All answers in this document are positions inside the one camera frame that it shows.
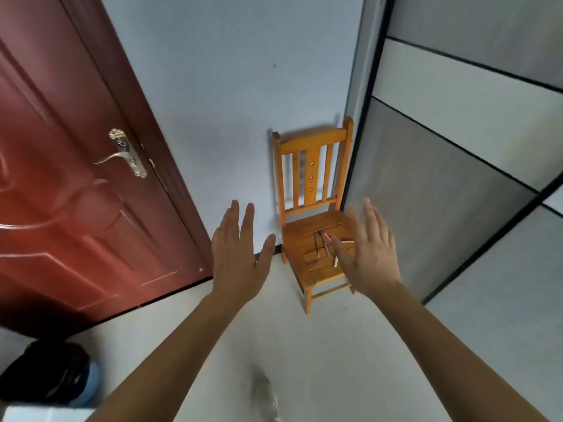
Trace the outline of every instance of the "door handle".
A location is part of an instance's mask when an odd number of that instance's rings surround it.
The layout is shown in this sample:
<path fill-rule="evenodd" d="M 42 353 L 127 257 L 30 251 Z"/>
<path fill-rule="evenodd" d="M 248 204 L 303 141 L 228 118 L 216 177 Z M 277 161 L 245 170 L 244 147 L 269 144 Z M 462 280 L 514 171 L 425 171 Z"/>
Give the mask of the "door handle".
<path fill-rule="evenodd" d="M 115 144 L 117 152 L 94 162 L 94 164 L 102 164 L 112 158 L 121 157 L 129 164 L 129 167 L 133 170 L 136 177 L 145 178 L 147 176 L 146 169 L 141 160 L 139 160 L 137 152 L 135 152 L 135 149 L 131 146 L 125 132 L 119 129 L 111 129 L 109 131 L 109 137 Z"/>

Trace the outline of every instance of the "door handle plate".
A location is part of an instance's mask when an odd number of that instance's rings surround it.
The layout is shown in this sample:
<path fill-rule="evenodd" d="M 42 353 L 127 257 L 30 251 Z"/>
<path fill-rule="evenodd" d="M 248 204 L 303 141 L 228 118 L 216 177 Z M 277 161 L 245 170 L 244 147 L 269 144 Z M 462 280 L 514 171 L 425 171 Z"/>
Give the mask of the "door handle plate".
<path fill-rule="evenodd" d="M 127 138 L 125 132 L 119 129 L 111 129 L 109 131 L 109 137 L 116 146 L 117 152 L 94 162 L 94 164 L 102 164 L 112 158 L 120 157 L 123 158 L 127 162 L 127 164 L 129 164 L 129 167 L 136 177 L 145 178 L 147 176 L 146 169 L 139 159 L 137 152 Z"/>

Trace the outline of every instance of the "wooden door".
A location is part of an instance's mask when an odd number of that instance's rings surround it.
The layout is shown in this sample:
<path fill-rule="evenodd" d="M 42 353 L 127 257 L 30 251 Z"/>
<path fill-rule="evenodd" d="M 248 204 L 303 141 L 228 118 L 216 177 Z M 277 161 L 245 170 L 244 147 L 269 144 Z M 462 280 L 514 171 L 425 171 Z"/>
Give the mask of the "wooden door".
<path fill-rule="evenodd" d="M 59 0 L 0 0 L 0 324 L 64 335 L 211 275 Z"/>

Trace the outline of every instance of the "chair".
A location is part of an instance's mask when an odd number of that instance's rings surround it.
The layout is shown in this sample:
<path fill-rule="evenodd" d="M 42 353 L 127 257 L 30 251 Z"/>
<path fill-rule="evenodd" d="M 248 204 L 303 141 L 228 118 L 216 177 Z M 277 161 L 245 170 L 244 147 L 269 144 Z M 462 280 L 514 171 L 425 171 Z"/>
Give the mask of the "chair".
<path fill-rule="evenodd" d="M 289 262 L 297 282 L 303 291 L 305 313 L 311 313 L 311 301 L 321 298 L 331 292 L 350 287 L 352 293 L 355 290 L 346 282 L 329 290 L 313 295 L 313 288 L 329 281 L 344 276 L 341 264 L 335 261 L 332 249 L 325 245 L 322 233 L 329 236 L 337 236 L 344 243 L 348 254 L 354 255 L 354 243 L 352 227 L 348 216 L 340 211 L 342 202 L 342 191 L 346 178 L 346 167 L 350 154 L 352 131 L 354 122 L 351 118 L 344 118 L 341 129 L 330 129 L 328 131 L 307 134 L 293 140 L 282 142 L 278 132 L 273 132 L 272 137 L 276 152 L 276 173 L 278 178 L 278 197 L 281 216 L 282 234 L 282 257 L 284 263 Z M 337 167 L 334 178 L 334 195 L 329 196 L 328 190 L 330 163 L 333 156 L 335 143 L 340 142 L 338 148 Z M 319 180 L 320 149 L 327 146 L 325 170 L 323 177 L 322 198 L 317 200 L 317 189 Z M 299 205 L 299 153 L 305 154 L 305 188 L 303 204 Z M 282 156 L 292 155 L 292 178 L 293 178 L 293 207 L 285 208 L 284 175 L 282 168 Z M 327 212 L 322 212 L 304 219 L 286 223 L 286 216 L 330 205 Z"/>

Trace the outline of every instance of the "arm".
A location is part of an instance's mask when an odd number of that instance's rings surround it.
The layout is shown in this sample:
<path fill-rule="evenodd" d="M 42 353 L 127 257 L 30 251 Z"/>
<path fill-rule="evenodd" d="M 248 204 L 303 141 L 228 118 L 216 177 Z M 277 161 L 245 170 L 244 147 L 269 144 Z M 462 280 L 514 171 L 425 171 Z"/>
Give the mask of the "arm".
<path fill-rule="evenodd" d="M 253 250 L 254 206 L 239 233 L 239 204 L 225 213 L 213 235 L 213 291 L 113 391 L 87 422 L 172 421 L 203 362 L 242 307 L 254 298 L 270 272 L 275 236 L 258 262 Z"/>
<path fill-rule="evenodd" d="M 366 225 L 351 211 L 356 257 L 331 244 L 349 282 L 376 304 L 412 352 L 454 422 L 546 422 L 538 410 L 450 332 L 401 283 L 395 237 L 364 201 Z"/>

